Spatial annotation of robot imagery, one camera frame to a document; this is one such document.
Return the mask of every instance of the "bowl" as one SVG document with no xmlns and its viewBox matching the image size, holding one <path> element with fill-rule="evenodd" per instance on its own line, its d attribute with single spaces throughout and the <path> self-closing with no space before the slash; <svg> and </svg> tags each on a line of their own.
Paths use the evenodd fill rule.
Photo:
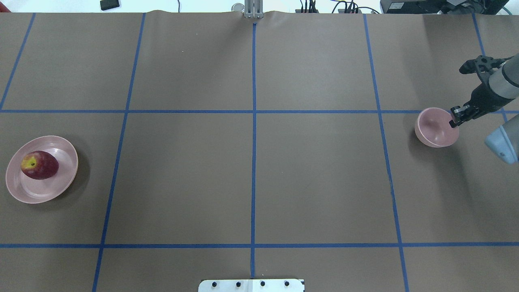
<svg viewBox="0 0 519 292">
<path fill-rule="evenodd" d="M 32 179 L 20 169 L 20 163 L 27 153 L 41 150 L 50 153 L 60 167 L 48 179 Z M 62 194 L 76 177 L 78 167 L 77 152 L 65 138 L 43 136 L 29 141 L 11 158 L 5 174 L 5 184 L 11 195 L 24 203 L 38 204 Z"/>
<path fill-rule="evenodd" d="M 452 128 L 450 113 L 439 108 L 424 109 L 415 123 L 415 134 L 423 144 L 434 147 L 447 147 L 459 137 L 459 128 Z"/>
</svg>

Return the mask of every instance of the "grid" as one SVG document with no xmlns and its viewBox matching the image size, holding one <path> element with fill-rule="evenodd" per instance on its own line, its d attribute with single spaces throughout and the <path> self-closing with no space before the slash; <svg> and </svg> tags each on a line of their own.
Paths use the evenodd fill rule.
<svg viewBox="0 0 519 292">
<path fill-rule="evenodd" d="M 130 109 L 130 102 L 132 97 L 132 89 L 133 89 L 133 82 L 135 78 L 135 72 L 137 69 L 137 63 L 139 59 L 139 51 L 140 51 L 140 45 L 144 30 L 144 23 L 146 18 L 146 13 L 142 14 L 141 19 L 141 25 L 140 25 L 140 32 L 139 32 L 139 38 L 136 45 L 135 50 L 135 57 L 133 62 L 133 68 L 131 73 L 131 80 L 130 85 L 128 88 L 128 96 L 126 101 L 126 107 L 124 110 L 5 110 L 3 109 L 3 105 L 5 103 L 5 100 L 8 96 L 8 91 L 10 84 L 12 82 L 12 79 L 15 75 L 20 57 L 23 53 L 25 43 L 27 41 L 27 38 L 29 37 L 31 27 L 34 23 L 36 14 L 32 14 L 29 26 L 27 28 L 25 37 L 23 39 L 22 45 L 20 47 L 19 53 L 17 55 L 16 61 L 14 63 L 14 66 L 12 68 L 11 75 L 9 77 L 9 81 L 7 83 L 7 86 L 5 88 L 2 100 L 0 102 L 0 113 L 123 113 L 123 121 L 120 131 L 120 137 L 119 137 L 119 144 L 117 148 L 117 155 L 115 159 L 115 165 L 114 165 L 114 171 L 112 176 L 112 183 L 110 187 L 110 194 L 108 197 L 108 203 L 106 207 L 106 214 L 104 219 L 104 225 L 103 225 L 103 232 L 101 236 L 101 240 L 99 244 L 0 244 L 0 248 L 92 248 L 92 249 L 98 249 L 99 255 L 95 270 L 95 276 L 94 276 L 94 282 L 92 285 L 92 291 L 96 291 L 99 274 L 101 270 L 101 264 L 103 260 L 103 251 L 104 249 L 129 249 L 129 248 L 248 248 L 250 249 L 250 273 L 251 277 L 254 278 L 255 275 L 255 249 L 256 248 L 377 248 L 377 247 L 384 247 L 384 248 L 398 248 L 399 254 L 400 254 L 400 262 L 401 262 L 401 269 L 402 269 L 402 277 L 403 277 L 403 283 L 405 287 L 405 291 L 409 291 L 409 284 L 407 279 L 407 270 L 406 270 L 406 264 L 405 264 L 405 257 L 404 257 L 404 248 L 413 248 L 413 247 L 456 247 L 456 246 L 519 246 L 519 242 L 437 242 L 437 243 L 420 243 L 420 242 L 403 242 L 402 236 L 400 232 L 400 224 L 399 224 L 399 216 L 398 216 L 398 208 L 397 208 L 397 200 L 395 198 L 395 190 L 393 186 L 393 178 L 391 174 L 391 164 L 390 164 L 390 158 L 388 154 L 388 147 L 386 143 L 386 134 L 384 129 L 384 121 L 383 121 L 383 114 L 403 114 L 403 113 L 419 113 L 419 110 L 382 110 L 380 106 L 380 100 L 379 100 L 379 94 L 378 94 L 378 88 L 377 88 L 377 80 L 375 75 L 375 67 L 373 63 L 373 56 L 372 56 L 372 50 L 371 50 L 371 42 L 370 42 L 370 34 L 368 29 L 368 21 L 366 18 L 366 15 L 363 16 L 364 21 L 364 29 L 365 29 L 365 36 L 366 36 L 366 42 L 367 42 L 367 49 L 368 49 L 368 55 L 370 60 L 370 66 L 371 66 L 371 75 L 372 75 L 372 83 L 373 83 L 373 90 L 375 94 L 375 101 L 376 101 L 376 110 L 258 110 L 256 107 L 256 30 L 257 30 L 257 23 L 252 24 L 252 110 L 131 110 Z M 479 45 L 481 48 L 481 52 L 484 55 L 485 50 L 483 47 L 483 42 L 481 40 L 478 24 L 475 15 L 472 15 L 472 19 L 474 22 L 474 29 L 477 34 L 477 38 L 479 41 Z M 204 113 L 204 114 L 251 114 L 252 115 L 252 169 L 251 169 L 251 234 L 250 234 L 250 243 L 249 244 L 106 244 L 106 233 L 108 229 L 108 224 L 110 222 L 110 212 L 112 208 L 112 200 L 114 195 L 114 190 L 116 186 L 116 180 L 117 180 L 117 173 L 119 168 L 119 161 L 121 156 L 121 150 L 124 142 L 124 136 L 125 136 L 125 130 L 126 130 L 126 123 L 128 120 L 129 114 L 134 113 L 184 113 L 184 114 L 190 114 L 190 113 Z M 255 240 L 255 204 L 256 204 L 256 128 L 257 128 L 257 115 L 258 114 L 377 114 L 378 116 L 378 122 L 380 127 L 380 135 L 381 140 L 383 144 L 383 151 L 384 151 L 384 157 L 385 157 L 385 165 L 386 165 L 386 171 L 387 176 L 389 179 L 390 184 L 390 191 L 391 191 L 391 199 L 392 199 L 392 209 L 393 209 L 393 216 L 394 216 L 394 223 L 395 223 L 395 232 L 397 235 L 397 241 L 396 243 L 316 243 L 316 244 L 265 244 L 265 243 L 256 243 Z M 502 109 L 499 112 L 496 112 L 494 114 L 502 114 L 503 120 L 507 121 L 506 114 L 515 114 L 519 113 L 519 111 L 505 111 Z"/>
</svg>

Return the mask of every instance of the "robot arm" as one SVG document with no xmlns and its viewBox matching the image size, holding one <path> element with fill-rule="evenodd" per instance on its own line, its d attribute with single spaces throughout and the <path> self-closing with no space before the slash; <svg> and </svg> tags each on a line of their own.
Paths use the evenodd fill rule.
<svg viewBox="0 0 519 292">
<path fill-rule="evenodd" d="M 519 96 L 519 54 L 506 59 L 479 56 L 465 62 L 459 72 L 477 73 L 481 84 L 474 89 L 463 107 L 450 109 L 453 119 L 449 123 L 452 128 L 498 111 Z M 506 163 L 518 162 L 519 115 L 499 126 L 485 139 L 485 144 Z"/>
<path fill-rule="evenodd" d="M 450 109 L 455 128 L 464 122 L 500 110 L 519 96 L 519 54 L 506 59 L 479 56 L 461 66 L 461 74 L 477 73 L 481 84 L 462 107 Z"/>
</svg>

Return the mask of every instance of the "pink bowl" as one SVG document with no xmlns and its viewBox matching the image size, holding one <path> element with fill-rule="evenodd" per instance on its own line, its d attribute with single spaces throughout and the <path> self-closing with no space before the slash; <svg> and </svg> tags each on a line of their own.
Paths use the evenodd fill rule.
<svg viewBox="0 0 519 292">
<path fill-rule="evenodd" d="M 451 128 L 450 113 L 439 108 L 424 109 L 416 119 L 415 134 L 423 144 L 439 148 L 454 144 L 459 137 L 459 128 Z"/>
</svg>

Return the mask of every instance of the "metal bracket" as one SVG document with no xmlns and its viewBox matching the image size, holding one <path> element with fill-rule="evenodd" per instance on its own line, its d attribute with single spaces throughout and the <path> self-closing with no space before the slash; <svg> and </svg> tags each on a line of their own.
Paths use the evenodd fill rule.
<svg viewBox="0 0 519 292">
<path fill-rule="evenodd" d="M 245 18 L 263 18 L 263 0 L 245 0 Z"/>
<path fill-rule="evenodd" d="M 204 280 L 198 292 L 305 292 L 303 279 Z"/>
</svg>

